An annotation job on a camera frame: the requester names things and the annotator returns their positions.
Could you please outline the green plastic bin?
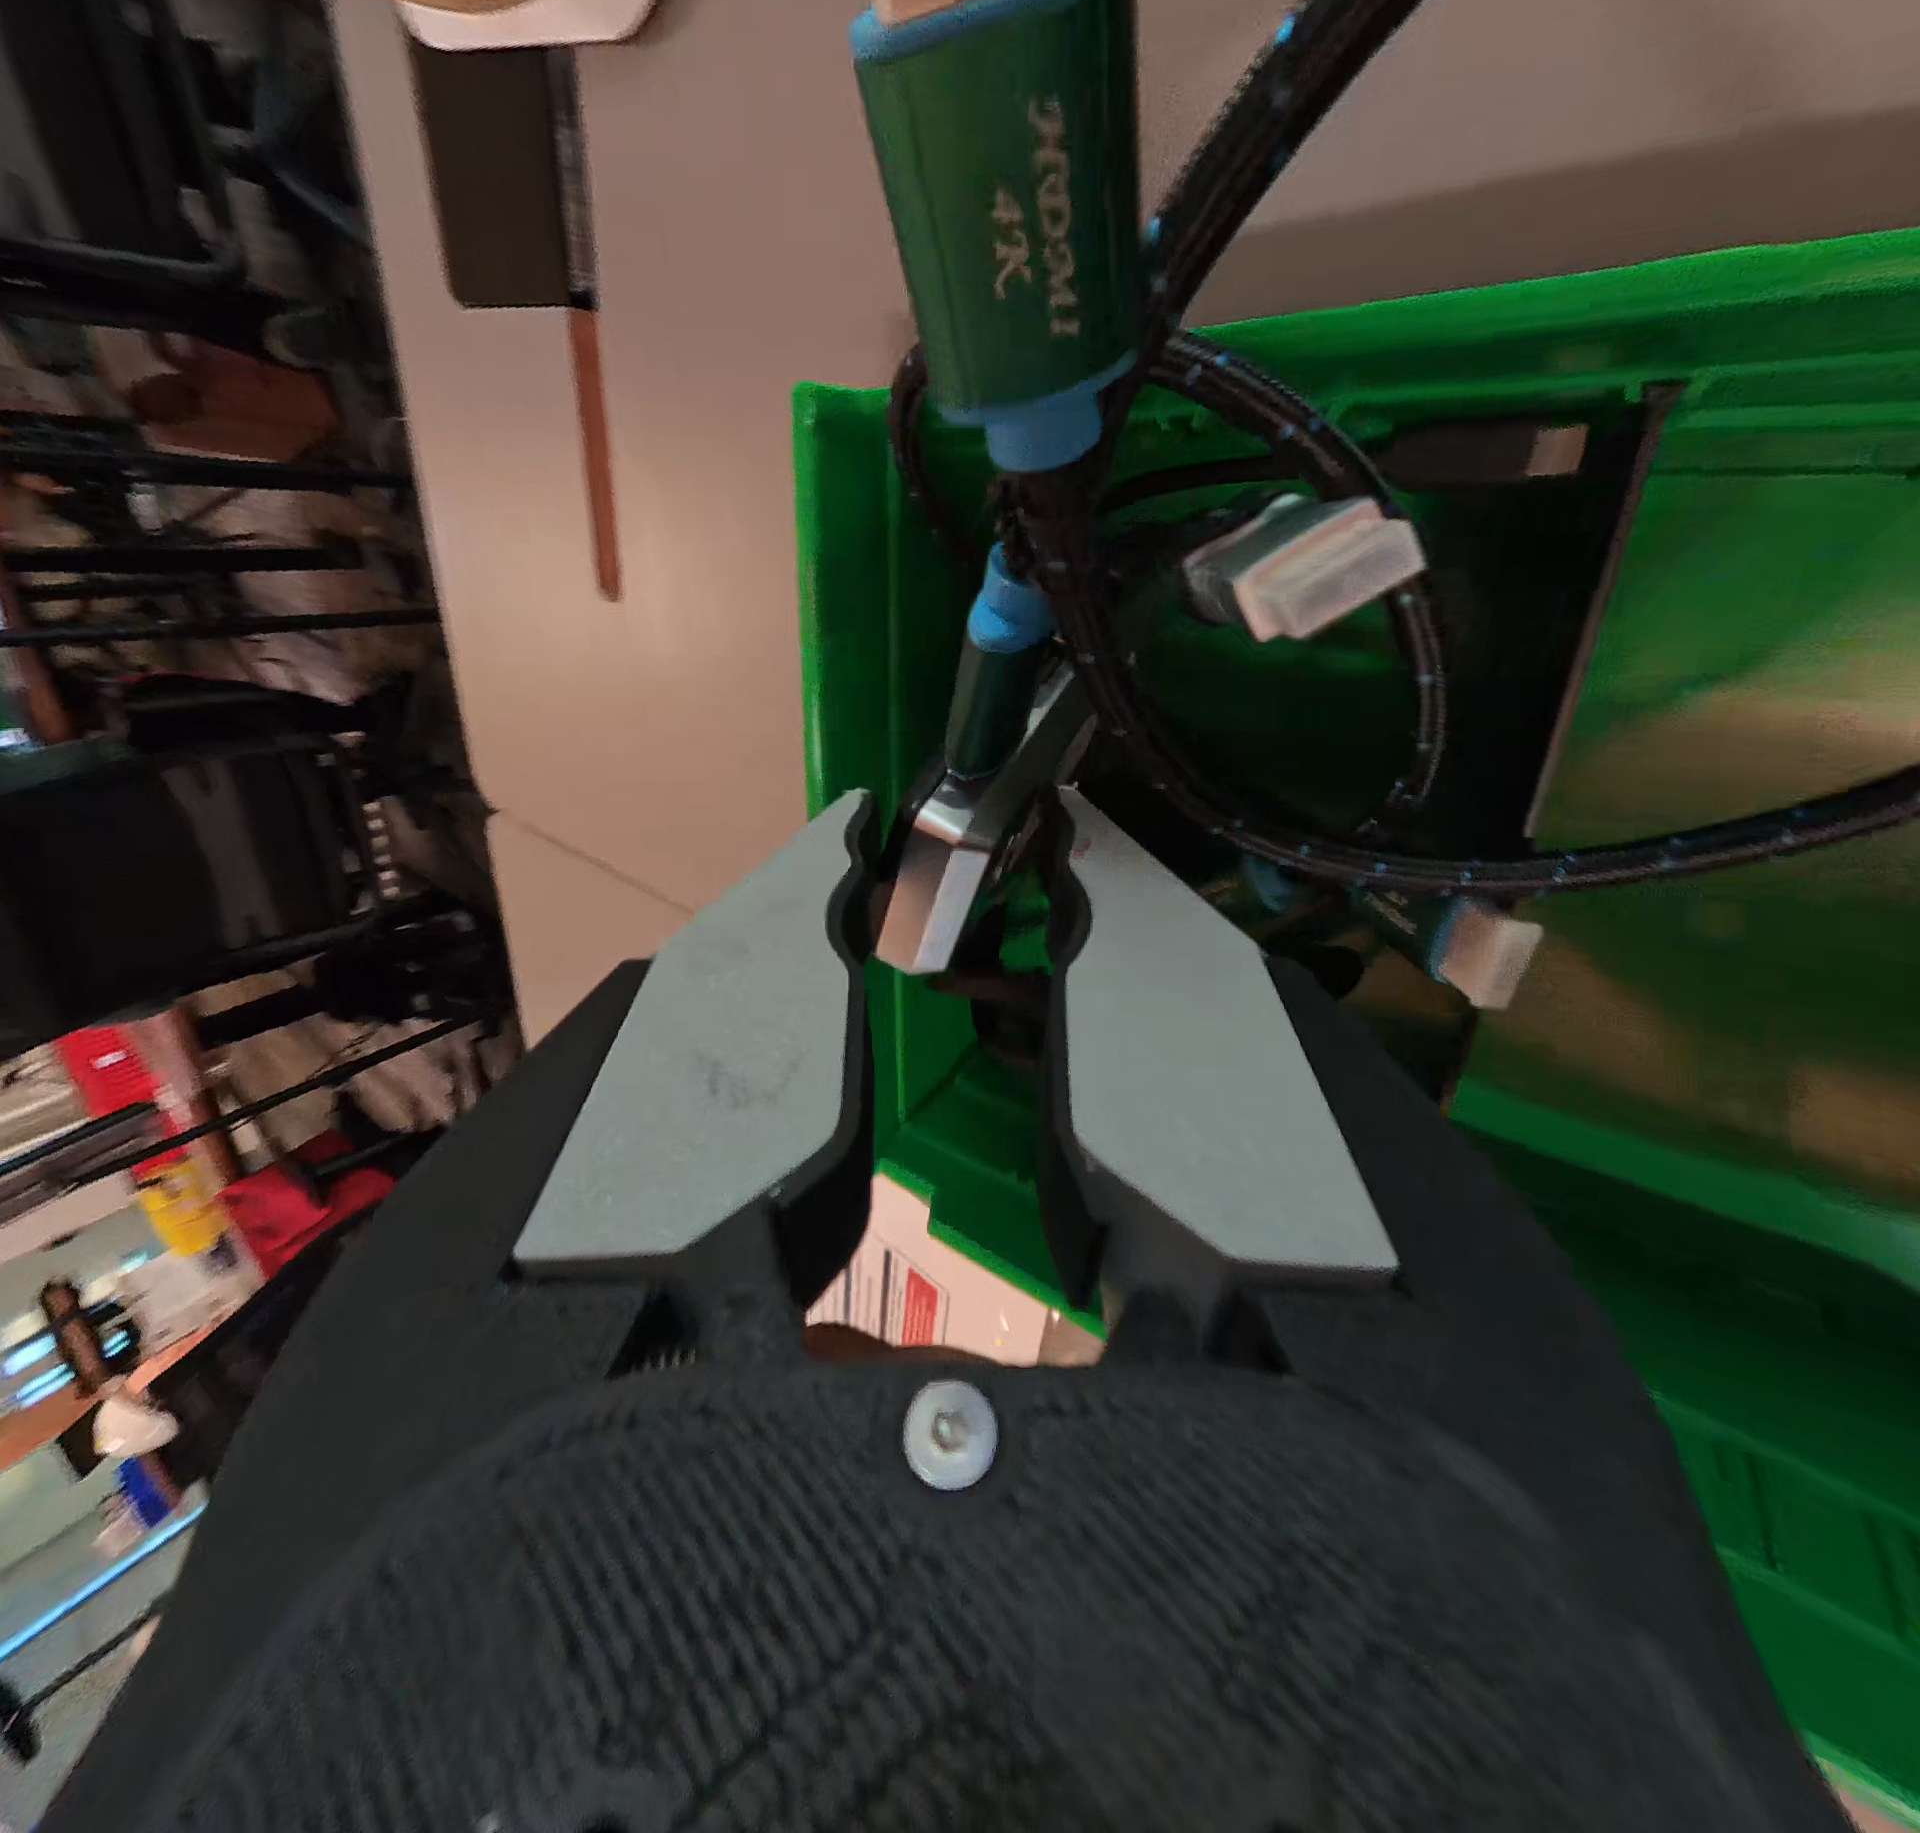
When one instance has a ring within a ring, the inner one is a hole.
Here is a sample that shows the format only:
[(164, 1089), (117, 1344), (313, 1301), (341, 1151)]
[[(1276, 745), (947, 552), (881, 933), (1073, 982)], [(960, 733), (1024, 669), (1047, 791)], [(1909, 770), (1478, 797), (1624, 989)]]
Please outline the green plastic bin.
[[(1565, 853), (1917, 763), (1917, 232), (1293, 314), (1213, 343), (1416, 516), (1453, 739), (1411, 848)], [(1513, 1003), (1355, 1007), (1530, 1197), (1816, 1758), (1917, 1823), (1917, 826), (1546, 895)]]

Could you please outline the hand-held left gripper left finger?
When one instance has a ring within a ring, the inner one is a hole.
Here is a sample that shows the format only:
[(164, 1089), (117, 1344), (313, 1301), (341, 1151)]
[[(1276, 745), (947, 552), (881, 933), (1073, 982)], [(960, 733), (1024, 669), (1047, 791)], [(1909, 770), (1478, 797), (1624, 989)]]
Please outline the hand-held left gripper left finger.
[(652, 959), (513, 1247), (531, 1280), (772, 1269), (825, 1298), (873, 1207), (877, 800), (854, 790)]

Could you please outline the white paper sheet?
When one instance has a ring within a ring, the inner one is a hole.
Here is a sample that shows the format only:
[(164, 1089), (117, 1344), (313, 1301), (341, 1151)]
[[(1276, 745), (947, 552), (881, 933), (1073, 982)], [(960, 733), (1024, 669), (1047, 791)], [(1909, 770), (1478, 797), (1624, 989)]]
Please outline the white paper sheet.
[(808, 1313), (901, 1348), (941, 1348), (996, 1366), (1096, 1366), (1102, 1341), (931, 1227), (928, 1202), (875, 1174), (867, 1232)]

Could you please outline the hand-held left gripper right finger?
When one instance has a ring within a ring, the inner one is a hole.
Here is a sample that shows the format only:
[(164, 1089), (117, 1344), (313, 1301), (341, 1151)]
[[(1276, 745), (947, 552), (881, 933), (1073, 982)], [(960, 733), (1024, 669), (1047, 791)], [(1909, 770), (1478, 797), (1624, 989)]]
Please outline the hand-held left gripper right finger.
[(1045, 1238), (1069, 1306), (1386, 1288), (1399, 1257), (1253, 941), (1079, 791), (1047, 895)]

